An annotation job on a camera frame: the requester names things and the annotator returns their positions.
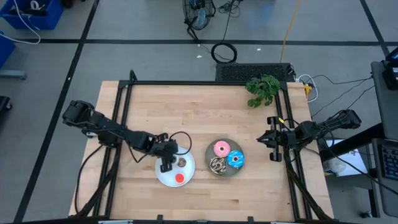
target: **artificial plant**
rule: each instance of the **artificial plant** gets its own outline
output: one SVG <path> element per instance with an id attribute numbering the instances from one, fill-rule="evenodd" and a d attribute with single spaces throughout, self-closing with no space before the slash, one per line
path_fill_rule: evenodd
<path id="1" fill-rule="evenodd" d="M 272 75 L 261 75 L 260 78 L 252 78 L 246 83 L 246 89 L 257 97 L 249 100 L 248 106 L 257 108 L 263 100 L 265 100 L 265 106 L 270 105 L 274 96 L 278 93 L 279 87 L 278 79 Z"/>

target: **red cap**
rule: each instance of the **red cap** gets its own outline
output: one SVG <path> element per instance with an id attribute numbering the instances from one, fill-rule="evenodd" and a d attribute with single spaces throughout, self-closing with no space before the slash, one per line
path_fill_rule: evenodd
<path id="1" fill-rule="evenodd" d="M 175 181 L 176 181 L 176 183 L 178 183 L 178 184 L 184 183 L 184 180 L 185 180 L 185 178 L 184 178 L 184 175 L 183 175 L 183 174 L 177 174 L 177 175 L 175 176 Z"/>

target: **gray plate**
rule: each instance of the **gray plate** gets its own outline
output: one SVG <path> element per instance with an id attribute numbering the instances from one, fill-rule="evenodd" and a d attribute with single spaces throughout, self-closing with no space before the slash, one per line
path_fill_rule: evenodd
<path id="1" fill-rule="evenodd" d="M 236 175 L 243 168 L 244 164 L 243 164 L 243 166 L 241 168 L 235 169 L 235 168 L 232 168 L 230 165 L 228 165 L 228 162 L 227 162 L 226 171 L 225 171 L 224 174 L 215 174 L 210 169 L 210 161 L 214 157 L 217 157 L 216 154 L 214 153 L 214 145 L 218 141 L 226 141 L 229 144 L 229 146 L 231 146 L 231 152 L 232 151 L 240 151 L 240 152 L 242 152 L 242 154 L 244 156 L 244 152 L 243 152 L 241 146 L 239 146 L 236 142 L 234 142 L 234 141 L 232 141 L 230 139 L 217 139 L 217 140 L 213 141 L 206 149 L 206 152 L 205 152 L 205 163 L 206 163 L 207 169 L 209 170 L 209 172 L 211 172 L 212 174 L 216 175 L 217 177 L 232 177 L 232 176 Z"/>

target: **blue crate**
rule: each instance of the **blue crate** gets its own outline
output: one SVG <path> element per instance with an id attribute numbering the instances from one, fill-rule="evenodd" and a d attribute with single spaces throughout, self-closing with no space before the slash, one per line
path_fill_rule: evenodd
<path id="1" fill-rule="evenodd" d="M 16 0 L 19 9 L 23 9 L 24 6 L 30 6 L 30 0 Z M 45 4 L 47 15 L 46 16 L 28 16 L 21 15 L 22 19 L 32 29 L 37 27 L 39 29 L 52 30 L 57 26 L 58 21 L 61 18 L 63 7 L 60 4 L 60 0 L 36 0 L 41 6 Z M 0 10 L 0 17 L 3 17 L 13 28 L 15 29 L 28 29 L 25 24 L 21 21 L 18 15 L 10 15 L 8 12 L 14 8 L 14 0 L 7 0 L 3 8 Z"/>
<path id="2" fill-rule="evenodd" d="M 0 50 L 0 68 L 1 68 L 4 65 L 4 63 L 6 63 L 8 56 L 10 56 L 12 51 L 14 51 L 15 44 L 11 40 L 6 39 L 0 35 L 0 49 L 1 49 Z"/>

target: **gray floor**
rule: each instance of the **gray floor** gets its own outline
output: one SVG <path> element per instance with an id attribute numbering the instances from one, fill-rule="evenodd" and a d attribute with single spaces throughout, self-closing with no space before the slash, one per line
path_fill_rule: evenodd
<path id="1" fill-rule="evenodd" d="M 217 6 L 226 1 L 215 1 Z M 398 2 L 367 0 L 385 41 L 397 41 L 393 20 Z M 75 1 L 66 9 L 53 31 L 40 31 L 46 39 L 79 39 L 93 0 Z M 283 40 L 296 1 L 246 0 L 241 16 L 231 18 L 226 40 Z M 219 40 L 227 15 L 216 14 L 201 39 Z M 88 39 L 189 40 L 182 23 L 181 0 L 101 0 Z M 0 19 L 0 30 L 17 38 L 34 38 L 14 30 Z M 303 0 L 289 40 L 377 41 L 359 0 Z M 36 157 L 43 143 L 77 44 L 18 44 L 3 69 L 25 70 L 27 80 L 0 80 L 0 95 L 12 98 L 14 108 L 0 130 L 0 223 L 12 222 Z M 236 45 L 239 63 L 278 62 L 281 45 Z M 228 56 L 225 49 L 220 53 Z M 336 82 L 367 78 L 370 63 L 384 58 L 380 46 L 288 45 L 284 62 L 297 74 L 326 75 Z M 195 44 L 85 44 L 65 100 L 95 103 L 103 80 L 120 80 L 133 69 L 140 80 L 214 80 L 215 62 Z M 312 114 L 355 84 L 331 85 L 320 77 L 318 100 L 310 103 Z M 322 121 L 350 105 L 372 86 L 368 80 L 314 117 Z M 380 122 L 374 90 L 367 92 L 353 109 L 363 124 L 357 130 L 336 131 L 347 138 Z M 86 139 L 77 129 L 60 121 L 34 189 L 24 221 L 63 218 L 68 215 Z M 357 223 L 392 223 L 398 219 L 382 214 L 362 220 L 358 213 L 369 209 L 367 193 L 327 179 L 336 218 Z"/>

